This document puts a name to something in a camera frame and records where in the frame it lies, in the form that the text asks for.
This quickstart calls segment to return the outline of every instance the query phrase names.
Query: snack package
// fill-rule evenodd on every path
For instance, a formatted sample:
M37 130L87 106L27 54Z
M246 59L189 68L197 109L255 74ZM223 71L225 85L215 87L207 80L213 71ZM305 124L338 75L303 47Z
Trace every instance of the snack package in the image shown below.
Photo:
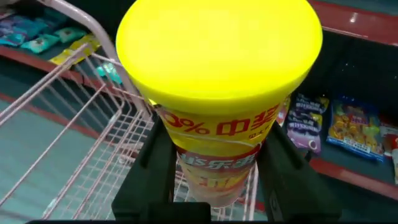
M33 22L29 19L24 19L18 23L15 23L12 28L14 29L14 32L24 34L27 40L31 40L45 28L47 28L47 25L40 22Z
M86 32L79 28L67 27L56 31L54 34L60 38L62 43L66 43L83 37Z
M47 25L33 22L23 16L11 16L0 21L0 27L9 29L12 32L2 39L2 44L18 46L25 41L33 39L43 31Z
M328 105L329 100L324 97L308 98L303 94L297 95L287 116L287 135L297 147L320 153L322 114Z
M96 68L98 74L101 77L105 77L106 74L116 83L122 84L122 80L120 79L120 76L118 72L116 71L116 68L112 63L104 63Z
M57 65L62 64L73 53L73 51L77 50L85 43L89 43L90 47L84 49L83 53L85 54L85 56L77 58L74 64L81 62L101 46L100 42L95 38L93 34L87 34L81 39L74 41L74 43L72 43L71 46L69 46L69 48L67 48L66 50L64 50L62 53L55 56L54 58L51 58L50 61L56 63Z
M54 58L51 58L49 61L56 65L61 65L63 62L65 62L68 59L68 57L72 55L72 53L73 52L71 50L65 49L63 50L62 53L58 54Z
M391 138L398 136L398 126L389 121L385 116L380 116L380 135L382 137L382 145L384 155L391 157L392 146Z
M6 7L0 7L0 19L7 18L11 15L15 14L15 10L13 9L8 9Z
M333 100L327 142L368 159L383 161L377 110L355 99L342 96Z
M28 18L23 16L9 16L0 21L0 27L11 28L17 23L23 22L26 19Z
M33 51L33 53L39 54L55 45L59 40L60 39L56 36L43 34L34 40L22 44L21 48L29 49Z
M26 36L24 34L18 34L14 31L11 31L7 34L4 34L0 37L0 45L9 45L13 47L20 46L26 40Z
M278 113L278 116L276 117L276 122L278 122L280 126L284 125L286 115L289 112L289 106L290 106L290 95L287 96L286 99L284 100L283 105Z
M394 179L396 185L398 185L398 135L391 134L389 137L390 145L392 146L391 156L392 162L394 163Z

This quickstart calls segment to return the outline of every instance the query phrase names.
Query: yellow lid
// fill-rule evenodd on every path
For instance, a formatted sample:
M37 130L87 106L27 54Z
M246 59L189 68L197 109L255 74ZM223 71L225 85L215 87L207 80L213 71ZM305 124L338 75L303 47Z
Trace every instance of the yellow lid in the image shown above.
M168 108L230 114L297 88L322 45L306 0L137 0L119 26L119 59Z

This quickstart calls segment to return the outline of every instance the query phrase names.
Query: plastic cup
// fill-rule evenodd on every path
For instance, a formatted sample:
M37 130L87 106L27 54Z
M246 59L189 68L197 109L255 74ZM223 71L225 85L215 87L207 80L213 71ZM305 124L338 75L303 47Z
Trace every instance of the plastic cup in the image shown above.
M239 197L321 45L304 0L137 0L116 38L131 80L159 106L190 194L212 207Z

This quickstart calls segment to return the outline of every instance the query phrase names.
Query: white label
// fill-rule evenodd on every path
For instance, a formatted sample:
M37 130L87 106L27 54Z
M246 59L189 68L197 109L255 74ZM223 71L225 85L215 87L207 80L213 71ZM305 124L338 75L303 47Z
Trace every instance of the white label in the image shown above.
M366 152L366 153L370 153L371 152L371 147L364 145L364 144L360 144L350 138L344 138L344 143L354 147L355 149L358 149L360 151Z

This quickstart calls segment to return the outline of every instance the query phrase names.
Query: wire basket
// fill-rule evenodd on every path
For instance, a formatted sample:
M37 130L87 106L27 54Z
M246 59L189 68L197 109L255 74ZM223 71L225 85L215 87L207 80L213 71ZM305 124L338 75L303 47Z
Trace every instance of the wire basket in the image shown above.
M118 62L113 44L88 14L62 0L40 1L87 26L101 42L82 45L17 99L0 101L0 223L35 219L112 220L111 202L153 127L152 111ZM84 61L77 63L78 58ZM111 63L123 84L98 67ZM253 220L258 172L242 197L213 208L214 220ZM175 201L193 201L183 173Z

